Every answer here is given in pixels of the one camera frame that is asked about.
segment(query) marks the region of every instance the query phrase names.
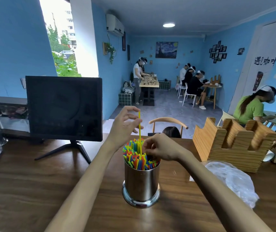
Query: air conditioner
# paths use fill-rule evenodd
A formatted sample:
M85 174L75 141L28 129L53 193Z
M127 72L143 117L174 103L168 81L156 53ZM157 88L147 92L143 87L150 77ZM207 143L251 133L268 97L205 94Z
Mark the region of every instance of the air conditioner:
M117 36L124 35L123 24L112 14L106 14L107 31Z

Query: white t-shirt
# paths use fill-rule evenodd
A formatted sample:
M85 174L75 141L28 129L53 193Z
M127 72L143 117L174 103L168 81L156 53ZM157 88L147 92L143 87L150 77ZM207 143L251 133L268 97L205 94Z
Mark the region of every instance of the white t-shirt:
M136 73L135 73L135 68L137 68L137 69L138 69L138 73L140 74L140 73L141 73L141 67L139 66L139 64L138 64L138 63L136 63L136 64L134 65L134 70L133 70L133 73L134 73L134 78L139 78L139 77L137 77L137 76L136 76Z
M185 68L182 68L180 70L180 80L184 80L185 79L185 73L186 73Z

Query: monitor stand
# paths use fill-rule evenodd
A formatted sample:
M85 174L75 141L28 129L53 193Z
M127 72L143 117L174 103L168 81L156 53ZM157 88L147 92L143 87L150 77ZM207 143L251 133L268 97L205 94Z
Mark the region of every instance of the monitor stand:
M44 154L43 156L37 157L35 160L40 160L45 157L51 156L59 151L65 150L66 148L77 148L80 151L80 153L82 154L82 156L84 157L84 159L86 160L86 162L88 164L91 163L91 160L90 160L89 156L87 155L86 150L85 150L84 146L82 145L82 143L80 141L75 141L75 140L70 140L70 144L65 144L59 148L56 148L53 151L50 151L50 152Z

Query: table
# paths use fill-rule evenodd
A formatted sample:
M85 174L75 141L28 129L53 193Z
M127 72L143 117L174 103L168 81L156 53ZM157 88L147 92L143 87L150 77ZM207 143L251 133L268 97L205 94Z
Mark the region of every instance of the table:
M143 82L141 81L140 84L139 84L139 87L147 87L148 88L148 99L143 100L143 105L154 107L154 100L151 100L151 95L150 95L151 90L150 90L150 88L159 88L159 84L158 85L143 85Z
M275 116L274 119L272 119L272 120L267 120L267 121L264 123L264 125L268 125L269 122L270 122L271 125L269 126L269 128L272 128L272 127L274 126L274 124L276 123L276 112L273 112L273 111L264 111L264 114L265 114L266 116L269 116L269 115Z
M174 140L199 158L191 139ZM34 158L67 142L30 145L25 140L9 140L4 146L0 158L0 232L44 231L88 164L68 150L40 161ZM82 143L91 159L102 144L91 147L91 142ZM225 231L197 184L189 182L189 174L174 161L161 163L161 196L154 206L137 209L126 203L121 193L121 152L113 156L105 172L85 231ZM260 197L254 211L276 232L276 164L262 163L259 171L250 175Z
M203 90L203 91L206 92L206 91L207 91L207 88L211 88L211 93L210 93L210 95L212 95L212 91L213 91L213 88L214 88L213 109L215 109L216 89L217 89L217 88L222 88L222 86L204 84L204 90Z

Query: green shirt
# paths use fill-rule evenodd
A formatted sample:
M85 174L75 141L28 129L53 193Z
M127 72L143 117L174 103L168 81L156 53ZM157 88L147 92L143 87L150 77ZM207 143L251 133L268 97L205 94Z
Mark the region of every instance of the green shirt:
M246 124L249 120L252 120L255 116L264 116L264 105L260 102L258 98L254 98L248 105L245 110L245 113L241 115L240 105L248 96L244 96L238 102L233 116L239 120L239 123Z

